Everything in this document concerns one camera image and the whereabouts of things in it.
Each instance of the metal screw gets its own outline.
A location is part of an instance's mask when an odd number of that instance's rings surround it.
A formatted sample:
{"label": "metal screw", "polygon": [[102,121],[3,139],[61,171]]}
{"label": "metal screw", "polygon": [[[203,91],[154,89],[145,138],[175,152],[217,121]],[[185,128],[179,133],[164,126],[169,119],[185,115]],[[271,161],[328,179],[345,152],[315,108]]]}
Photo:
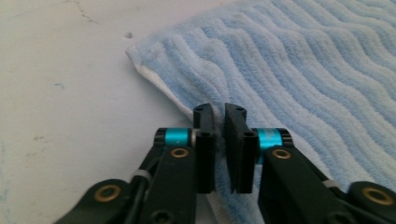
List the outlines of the metal screw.
{"label": "metal screw", "polygon": [[107,203],[116,199],[121,193],[121,188],[117,185],[105,185],[95,192],[95,200]]}
{"label": "metal screw", "polygon": [[272,154],[282,160],[287,160],[291,158],[291,154],[285,149],[275,149]]}
{"label": "metal screw", "polygon": [[171,151],[171,155],[175,158],[184,158],[187,157],[189,155],[189,151],[186,148],[175,148]]}
{"label": "metal screw", "polygon": [[364,197],[374,203],[379,203],[382,205],[392,205],[395,202],[386,192],[381,189],[366,187],[361,191],[363,192]]}
{"label": "metal screw", "polygon": [[151,215],[151,224],[172,224],[175,219],[170,212],[156,211]]}

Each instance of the gold screw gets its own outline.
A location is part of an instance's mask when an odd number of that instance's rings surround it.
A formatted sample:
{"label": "gold screw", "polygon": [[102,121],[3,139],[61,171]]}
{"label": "gold screw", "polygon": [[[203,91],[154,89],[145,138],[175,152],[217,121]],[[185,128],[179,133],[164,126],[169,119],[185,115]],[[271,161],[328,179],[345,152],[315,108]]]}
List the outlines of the gold screw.
{"label": "gold screw", "polygon": [[184,158],[189,155],[189,151],[185,148],[179,147],[171,151],[171,155],[175,158]]}
{"label": "gold screw", "polygon": [[364,197],[375,203],[382,205],[392,205],[395,202],[386,192],[381,189],[366,187],[361,191],[363,192]]}
{"label": "gold screw", "polygon": [[285,149],[275,149],[272,154],[282,160],[287,160],[291,157],[291,154]]}
{"label": "gold screw", "polygon": [[121,193],[121,188],[117,185],[105,185],[95,192],[95,200],[107,203],[116,199]]}

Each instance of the black mechanical linkage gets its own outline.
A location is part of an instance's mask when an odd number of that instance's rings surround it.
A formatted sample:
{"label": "black mechanical linkage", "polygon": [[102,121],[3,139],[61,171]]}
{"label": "black mechanical linkage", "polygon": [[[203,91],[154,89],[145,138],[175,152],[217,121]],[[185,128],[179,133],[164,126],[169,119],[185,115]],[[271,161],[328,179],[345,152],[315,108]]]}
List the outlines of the black mechanical linkage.
{"label": "black mechanical linkage", "polygon": [[246,125],[247,111],[239,105],[225,105],[224,136],[232,191],[251,193],[254,167],[259,157],[259,138]]}
{"label": "black mechanical linkage", "polygon": [[197,157],[198,193],[215,190],[216,134],[213,109],[210,104],[199,105],[193,110],[195,153]]}
{"label": "black mechanical linkage", "polygon": [[[258,206],[266,224],[396,224],[396,193],[353,183],[344,193],[293,144],[286,129],[254,128],[247,111],[225,105],[223,136],[231,190],[252,191],[262,164]],[[129,183],[92,186],[56,224],[192,224],[196,193],[215,190],[216,129],[210,104],[193,110],[193,128],[160,128]]]}

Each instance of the speckled white surface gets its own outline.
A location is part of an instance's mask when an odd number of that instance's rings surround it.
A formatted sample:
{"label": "speckled white surface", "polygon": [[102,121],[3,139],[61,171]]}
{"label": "speckled white surface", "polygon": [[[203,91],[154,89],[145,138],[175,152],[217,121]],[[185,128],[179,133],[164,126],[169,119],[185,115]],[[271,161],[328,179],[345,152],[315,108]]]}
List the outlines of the speckled white surface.
{"label": "speckled white surface", "polygon": [[[0,2],[0,223],[52,223],[127,180],[160,127],[190,126],[132,68],[134,42],[231,2]],[[211,223],[200,198],[197,223]]]}

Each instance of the blue striped towel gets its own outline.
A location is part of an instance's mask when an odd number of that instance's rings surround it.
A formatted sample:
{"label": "blue striped towel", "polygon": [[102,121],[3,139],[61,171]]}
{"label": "blue striped towel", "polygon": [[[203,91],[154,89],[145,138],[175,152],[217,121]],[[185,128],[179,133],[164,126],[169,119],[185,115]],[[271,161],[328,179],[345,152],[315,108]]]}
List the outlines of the blue striped towel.
{"label": "blue striped towel", "polygon": [[[359,180],[396,190],[395,0],[236,2],[127,54],[187,115],[209,102],[222,120],[224,103],[241,105],[249,127],[287,128],[342,190]],[[263,223],[260,167],[249,195],[230,193],[224,157],[217,171],[219,223]]]}

